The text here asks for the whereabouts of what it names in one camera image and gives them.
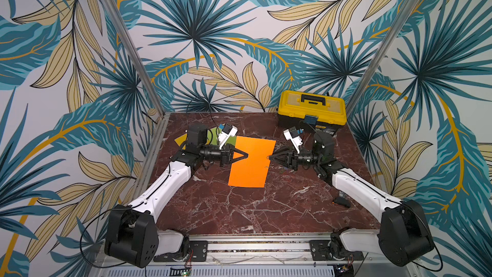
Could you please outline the orange paper sheet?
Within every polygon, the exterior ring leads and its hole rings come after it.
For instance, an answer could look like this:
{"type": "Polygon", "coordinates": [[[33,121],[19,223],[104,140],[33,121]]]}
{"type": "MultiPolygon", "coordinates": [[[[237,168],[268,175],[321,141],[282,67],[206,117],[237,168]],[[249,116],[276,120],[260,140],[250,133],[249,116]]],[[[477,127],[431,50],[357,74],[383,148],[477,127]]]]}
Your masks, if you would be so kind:
{"type": "Polygon", "coordinates": [[[237,137],[235,147],[248,154],[246,159],[231,166],[228,185],[232,187],[264,188],[276,141],[237,137]]]}

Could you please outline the yellow paper sheet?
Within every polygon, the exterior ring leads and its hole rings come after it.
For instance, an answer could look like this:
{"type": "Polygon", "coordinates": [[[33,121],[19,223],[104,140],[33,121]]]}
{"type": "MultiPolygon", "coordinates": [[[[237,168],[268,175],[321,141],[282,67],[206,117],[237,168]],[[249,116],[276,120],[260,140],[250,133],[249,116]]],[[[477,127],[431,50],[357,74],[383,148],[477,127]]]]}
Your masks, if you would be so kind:
{"type": "Polygon", "coordinates": [[[187,143],[188,135],[184,134],[178,138],[175,139],[175,143],[180,147],[180,148],[186,148],[186,143],[187,143]]]}

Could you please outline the green paper sheet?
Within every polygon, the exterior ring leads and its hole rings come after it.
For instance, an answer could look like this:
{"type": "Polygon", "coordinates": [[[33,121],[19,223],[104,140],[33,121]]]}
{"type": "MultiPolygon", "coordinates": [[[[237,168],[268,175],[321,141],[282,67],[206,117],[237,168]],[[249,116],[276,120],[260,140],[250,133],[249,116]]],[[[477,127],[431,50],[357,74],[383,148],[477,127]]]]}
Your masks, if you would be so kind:
{"type": "Polygon", "coordinates": [[[207,131],[207,144],[218,146],[220,143],[219,135],[221,132],[222,130],[219,127],[209,129],[207,131]]]}

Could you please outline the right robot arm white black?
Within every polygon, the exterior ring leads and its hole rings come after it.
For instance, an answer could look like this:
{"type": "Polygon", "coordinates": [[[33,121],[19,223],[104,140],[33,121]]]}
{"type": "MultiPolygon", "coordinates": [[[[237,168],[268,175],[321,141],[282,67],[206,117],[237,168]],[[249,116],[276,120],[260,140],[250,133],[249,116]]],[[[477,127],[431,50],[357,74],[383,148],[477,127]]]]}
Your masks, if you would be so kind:
{"type": "Polygon", "coordinates": [[[346,260],[355,252],[384,255],[403,267],[436,250],[422,206],[404,201],[370,184],[334,156],[334,139],[328,133],[315,135],[310,150],[302,145],[296,128],[284,131],[293,145],[275,150],[269,159],[287,169],[313,169],[330,187],[350,196],[380,223],[378,230],[344,228],[333,232],[327,247],[329,256],[346,260]]]}

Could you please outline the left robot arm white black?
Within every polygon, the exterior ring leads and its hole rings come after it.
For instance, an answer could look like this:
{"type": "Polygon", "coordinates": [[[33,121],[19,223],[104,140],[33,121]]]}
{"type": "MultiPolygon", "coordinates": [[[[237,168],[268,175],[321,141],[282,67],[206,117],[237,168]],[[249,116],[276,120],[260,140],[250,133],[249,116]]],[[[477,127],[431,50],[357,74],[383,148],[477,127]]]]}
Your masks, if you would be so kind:
{"type": "Polygon", "coordinates": [[[176,260],[190,258],[192,249],[185,234],[157,229],[161,212],[204,162],[225,166],[248,157],[246,152],[228,142],[230,137],[237,135],[237,127],[225,124],[216,144],[208,142],[208,131],[204,124],[191,125],[186,141],[150,187],[128,205],[117,205],[111,210],[105,255],[138,268],[145,268],[156,256],[167,255],[176,260]]]}

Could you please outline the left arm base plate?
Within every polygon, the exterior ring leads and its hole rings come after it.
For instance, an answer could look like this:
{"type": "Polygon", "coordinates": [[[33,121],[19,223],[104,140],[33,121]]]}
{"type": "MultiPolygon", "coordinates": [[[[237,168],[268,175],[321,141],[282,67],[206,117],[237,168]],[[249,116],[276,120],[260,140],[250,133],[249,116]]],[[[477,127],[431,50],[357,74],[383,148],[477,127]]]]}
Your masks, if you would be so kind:
{"type": "Polygon", "coordinates": [[[155,262],[205,262],[208,254],[208,241],[184,241],[174,253],[164,253],[154,257],[155,262]]]}

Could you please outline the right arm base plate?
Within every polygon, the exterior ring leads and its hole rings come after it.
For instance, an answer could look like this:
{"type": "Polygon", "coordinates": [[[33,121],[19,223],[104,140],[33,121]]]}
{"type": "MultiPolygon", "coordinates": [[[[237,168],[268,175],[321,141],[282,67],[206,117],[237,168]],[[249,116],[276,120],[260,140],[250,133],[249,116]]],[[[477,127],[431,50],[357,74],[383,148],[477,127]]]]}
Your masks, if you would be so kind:
{"type": "Polygon", "coordinates": [[[309,241],[311,256],[314,261],[359,261],[364,259],[360,251],[347,251],[339,242],[332,240],[309,241]]]}

